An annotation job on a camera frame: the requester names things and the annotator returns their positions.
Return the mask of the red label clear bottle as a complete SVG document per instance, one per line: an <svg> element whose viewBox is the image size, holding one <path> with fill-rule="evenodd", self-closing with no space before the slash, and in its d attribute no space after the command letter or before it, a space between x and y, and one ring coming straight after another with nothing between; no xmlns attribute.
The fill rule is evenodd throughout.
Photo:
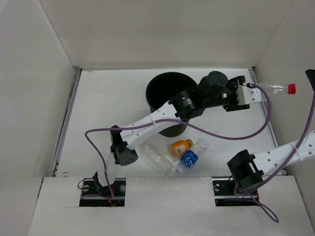
<svg viewBox="0 0 315 236"><path fill-rule="evenodd" d="M271 95L295 95L296 85L295 84L258 84L260 87L264 88L267 93Z"/></svg>

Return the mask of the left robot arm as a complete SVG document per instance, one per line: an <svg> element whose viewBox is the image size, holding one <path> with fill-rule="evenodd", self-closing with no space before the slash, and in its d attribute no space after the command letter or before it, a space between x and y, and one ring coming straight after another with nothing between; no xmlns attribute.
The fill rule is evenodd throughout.
<svg viewBox="0 0 315 236"><path fill-rule="evenodd" d="M176 137L191 119L208 108L223 107L228 112L248 109L253 93L244 76L228 79L219 71L210 72L199 83L179 72L155 76L146 87L150 114L131 125L107 129L111 138L109 158L105 161L104 176L94 183L94 191L100 196L107 195L114 180L113 167L137 161L135 150L151 136L162 133Z"/></svg>

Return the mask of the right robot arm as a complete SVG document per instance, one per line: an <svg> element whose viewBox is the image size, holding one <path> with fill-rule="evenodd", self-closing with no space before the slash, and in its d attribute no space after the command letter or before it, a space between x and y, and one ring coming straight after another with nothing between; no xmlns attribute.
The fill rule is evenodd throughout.
<svg viewBox="0 0 315 236"><path fill-rule="evenodd" d="M315 132L309 131L314 110L312 99L307 123L298 141L261 153L243 150L229 160L227 166L233 177L228 182L229 191L236 195L248 194L265 185L285 166L314 158Z"/></svg>

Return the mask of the black plastic waste bin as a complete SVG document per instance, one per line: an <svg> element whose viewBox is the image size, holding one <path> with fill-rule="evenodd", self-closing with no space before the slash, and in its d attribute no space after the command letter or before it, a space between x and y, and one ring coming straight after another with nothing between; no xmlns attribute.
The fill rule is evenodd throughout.
<svg viewBox="0 0 315 236"><path fill-rule="evenodd" d="M166 72L155 76L146 87L146 101L151 113L168 102L173 96L197 86L196 81L188 75L179 72ZM159 132L168 138L181 135L187 125L173 122L174 125Z"/></svg>

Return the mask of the orange juice bottle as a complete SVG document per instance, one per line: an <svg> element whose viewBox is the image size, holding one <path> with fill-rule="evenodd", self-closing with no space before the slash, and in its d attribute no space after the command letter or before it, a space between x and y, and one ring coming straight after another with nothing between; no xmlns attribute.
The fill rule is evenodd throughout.
<svg viewBox="0 0 315 236"><path fill-rule="evenodd" d="M193 141L191 139L180 140L170 145L169 152L172 156L177 157L184 154L192 146Z"/></svg>

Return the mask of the blue label water bottle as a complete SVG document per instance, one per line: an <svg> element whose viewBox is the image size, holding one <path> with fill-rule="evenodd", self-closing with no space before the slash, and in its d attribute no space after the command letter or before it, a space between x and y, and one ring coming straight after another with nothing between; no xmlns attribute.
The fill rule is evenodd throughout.
<svg viewBox="0 0 315 236"><path fill-rule="evenodd" d="M198 159L206 152L209 146L210 144L206 139L198 139L180 158L179 164L176 167L176 172L180 174L186 169L191 169L194 164L197 163Z"/></svg>

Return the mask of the clear unlabelled plastic bottle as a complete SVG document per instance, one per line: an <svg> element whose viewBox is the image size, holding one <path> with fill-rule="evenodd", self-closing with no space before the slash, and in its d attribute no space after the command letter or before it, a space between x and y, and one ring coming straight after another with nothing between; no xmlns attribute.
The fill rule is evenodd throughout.
<svg viewBox="0 0 315 236"><path fill-rule="evenodd" d="M140 150L146 158L147 163L161 176L171 175L174 168L173 164L153 145L143 142L140 145Z"/></svg>

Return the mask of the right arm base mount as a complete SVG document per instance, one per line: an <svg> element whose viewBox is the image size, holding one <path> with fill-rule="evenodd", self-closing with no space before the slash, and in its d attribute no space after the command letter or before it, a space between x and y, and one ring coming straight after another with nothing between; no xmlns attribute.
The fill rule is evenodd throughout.
<svg viewBox="0 0 315 236"><path fill-rule="evenodd" d="M217 207L258 206L250 196L236 196L234 194L236 184L232 176L214 177L212 178L212 184Z"/></svg>

